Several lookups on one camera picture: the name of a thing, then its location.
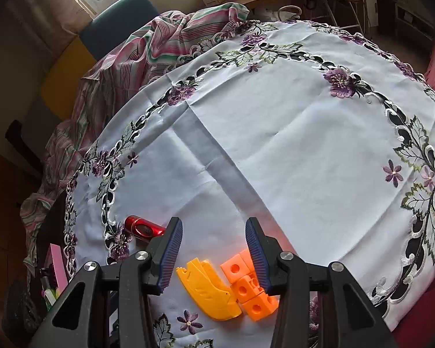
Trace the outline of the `red metallic capsule case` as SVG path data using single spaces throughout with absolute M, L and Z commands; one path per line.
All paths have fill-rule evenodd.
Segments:
M 164 227 L 136 215 L 130 215 L 126 218 L 124 229 L 145 243 L 149 243 L 157 236 L 161 236 L 166 230 Z

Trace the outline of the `orange cube blocks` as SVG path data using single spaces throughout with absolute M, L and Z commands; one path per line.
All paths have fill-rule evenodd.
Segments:
M 223 262 L 220 268 L 238 303 L 252 321 L 264 319 L 277 310 L 279 300 L 268 296 L 259 284 L 248 249 Z

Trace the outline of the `orange plastic clip part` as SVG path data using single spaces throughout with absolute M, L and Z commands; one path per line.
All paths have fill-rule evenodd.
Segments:
M 210 319 L 227 321 L 239 317 L 242 310 L 230 286 L 226 285 L 208 260 L 194 258 L 176 274 L 196 305 Z

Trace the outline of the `white green air freshener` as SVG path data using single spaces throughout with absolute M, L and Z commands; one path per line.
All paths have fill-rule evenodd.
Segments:
M 46 301 L 48 302 L 49 306 L 53 306 L 56 302 L 56 297 L 55 297 L 55 293 L 51 288 L 47 288 L 44 291 L 44 298 L 46 299 Z

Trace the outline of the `pink white shallow box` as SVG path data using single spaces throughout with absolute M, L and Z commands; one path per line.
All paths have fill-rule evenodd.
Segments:
M 49 244 L 44 265 L 46 268 L 52 267 L 52 273 L 55 277 L 57 289 L 60 292 L 63 292 L 68 285 L 68 279 L 63 262 L 62 250 L 59 245 Z

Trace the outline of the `white floral embroidered tablecloth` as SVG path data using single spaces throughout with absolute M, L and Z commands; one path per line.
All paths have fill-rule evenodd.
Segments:
M 435 91 L 360 35 L 251 23 L 137 93 L 67 188 L 70 275 L 117 264 L 130 215 L 183 222 L 177 266 L 214 268 L 244 225 L 342 262 L 395 328 L 435 279 Z

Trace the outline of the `pink green striped sheet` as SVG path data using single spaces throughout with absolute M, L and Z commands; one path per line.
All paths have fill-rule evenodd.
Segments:
M 235 2 L 194 13 L 166 11 L 130 32 L 79 78 L 71 117 L 47 140 L 41 187 L 20 210 L 26 229 L 24 264 L 31 273 L 37 269 L 38 230 L 112 117 L 149 83 L 233 37 L 248 16 L 248 8 Z

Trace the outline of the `pink curtain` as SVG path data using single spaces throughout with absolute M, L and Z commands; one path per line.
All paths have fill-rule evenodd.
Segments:
M 82 0 L 8 0 L 6 7 L 32 40 L 54 53 L 93 21 Z

